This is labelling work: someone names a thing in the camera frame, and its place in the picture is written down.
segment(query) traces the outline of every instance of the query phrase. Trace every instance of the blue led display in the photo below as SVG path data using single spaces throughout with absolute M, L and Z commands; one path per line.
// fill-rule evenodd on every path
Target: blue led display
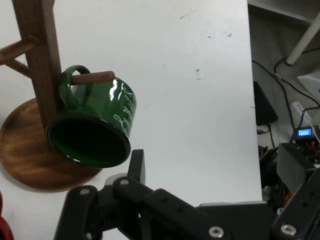
M 299 137 L 311 136 L 311 135 L 312 135 L 311 129 L 301 129 L 301 130 L 298 130 L 298 136 L 299 136 Z

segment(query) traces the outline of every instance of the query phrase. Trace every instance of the wooden mug tree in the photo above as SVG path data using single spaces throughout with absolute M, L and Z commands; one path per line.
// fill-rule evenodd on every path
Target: wooden mug tree
M 59 114 L 61 74 L 52 0 L 12 0 L 21 41 L 0 49 L 0 65 L 31 78 L 36 99 L 16 108 L 0 130 L 0 160 L 16 180 L 32 188 L 60 191 L 93 178 L 99 168 L 66 160 L 48 145 L 45 128 Z M 15 58 L 25 54 L 27 65 Z M 75 75 L 72 83 L 112 81 L 112 71 Z

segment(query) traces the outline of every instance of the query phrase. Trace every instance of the floor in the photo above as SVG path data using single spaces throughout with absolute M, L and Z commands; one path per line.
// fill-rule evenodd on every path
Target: floor
M 272 73 L 277 61 L 290 54 L 309 26 L 305 22 L 252 6 L 249 7 L 249 21 L 252 59 L 261 63 Z M 320 47 L 320 33 L 315 36 L 307 50 L 317 47 Z M 320 50 L 303 54 L 294 66 L 287 66 L 282 63 L 277 71 L 282 78 L 292 83 L 300 91 L 311 95 L 299 83 L 297 76 L 311 73 L 319 66 Z M 293 129 L 282 89 L 273 78 L 254 63 L 252 71 L 253 79 L 259 82 L 279 118 L 278 121 L 271 124 L 275 146 L 278 146 L 279 143 L 287 143 L 291 138 Z M 286 83 L 283 83 L 283 85 L 287 91 L 290 104 L 299 101 L 305 108 L 316 106 L 314 102 L 294 91 Z M 313 125 L 319 125 L 320 110 L 310 110 L 308 113 L 313 119 Z M 297 127 L 300 117 L 296 111 L 292 111 L 292 114 L 294 124 Z M 259 128 L 267 130 L 267 127 L 264 126 Z M 272 146 L 270 135 L 258 135 L 258 144 L 270 148 Z

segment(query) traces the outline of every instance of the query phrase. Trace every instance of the power strip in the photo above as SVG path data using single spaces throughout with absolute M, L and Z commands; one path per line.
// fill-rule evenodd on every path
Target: power strip
M 291 103 L 291 106 L 292 109 L 296 110 L 301 117 L 305 110 L 304 106 L 302 106 L 302 104 L 299 101 L 294 101 L 293 103 Z M 312 124 L 312 117 L 309 115 L 308 111 L 304 112 L 303 121 L 308 125 Z

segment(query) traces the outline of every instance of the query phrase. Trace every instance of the white pole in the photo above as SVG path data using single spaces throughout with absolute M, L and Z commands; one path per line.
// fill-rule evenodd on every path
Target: white pole
M 305 32 L 305 34 L 302 36 L 300 41 L 294 47 L 294 49 L 292 50 L 291 54 L 287 57 L 287 59 L 286 59 L 286 63 L 287 64 L 289 64 L 289 65 L 295 64 L 295 62 L 298 59 L 298 57 L 300 57 L 302 52 L 305 50 L 305 48 L 310 43 L 312 38 L 319 31 L 319 29 L 320 29 L 320 12 L 315 17 L 313 23 L 308 28 L 308 30 Z

